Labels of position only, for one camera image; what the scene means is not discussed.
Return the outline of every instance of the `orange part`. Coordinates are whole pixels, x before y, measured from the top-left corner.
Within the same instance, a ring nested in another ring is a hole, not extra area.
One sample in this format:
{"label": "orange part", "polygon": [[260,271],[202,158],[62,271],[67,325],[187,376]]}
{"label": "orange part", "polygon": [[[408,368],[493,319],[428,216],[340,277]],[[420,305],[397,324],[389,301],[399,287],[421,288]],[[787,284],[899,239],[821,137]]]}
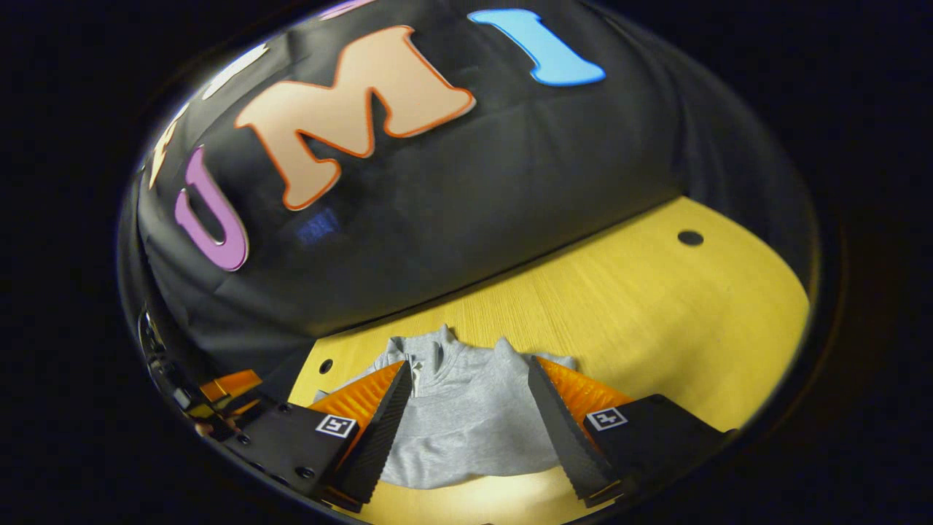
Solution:
{"label": "orange part", "polygon": [[259,400],[258,400],[258,399],[254,399],[253,401],[251,401],[251,402],[249,402],[249,403],[247,403],[247,404],[244,404],[244,405],[241,406],[240,408],[237,408],[236,410],[230,412],[230,415],[231,415],[231,416],[240,416],[241,414],[245,414],[247,410],[249,410],[250,408],[256,406],[258,403],[259,403]]}
{"label": "orange part", "polygon": [[398,369],[404,363],[404,361],[399,361],[385,368],[380,368],[308,406],[312,410],[324,412],[325,414],[356,419],[359,432],[356,433],[356,437],[347,448],[347,453],[341,458],[341,463],[350,454],[356,442],[359,441],[359,438],[369,426],[376,409],[379,408],[379,403],[383,401],[383,397],[389,390],[389,386],[392,385],[392,380],[395,379]]}
{"label": "orange part", "polygon": [[595,379],[590,379],[580,372],[571,370],[566,366],[561,366],[556,362],[535,356],[535,359],[544,368],[548,374],[550,382],[553,383],[557,393],[561,395],[567,410],[574,421],[577,422],[580,429],[590,439],[590,442],[596,447],[596,442],[583,426],[583,420],[587,414],[605,410],[620,404],[627,404],[634,401],[631,397],[622,392],[610,389],[608,386]]}
{"label": "orange part", "polygon": [[350,500],[351,502],[358,503],[358,502],[356,501],[356,499],[351,498],[350,496],[344,494],[343,492],[340,492],[340,491],[337,490],[337,489],[334,489],[333,487],[327,486],[327,487],[325,488],[325,492],[330,492],[330,493],[332,493],[333,495],[335,495],[335,496],[337,496],[338,498],[341,498],[341,499],[343,499],[343,500]]}
{"label": "orange part", "polygon": [[231,398],[242,395],[262,384],[262,379],[252,370],[243,370],[229,376],[219,377],[210,383],[201,385],[201,392],[211,403],[229,395]]}

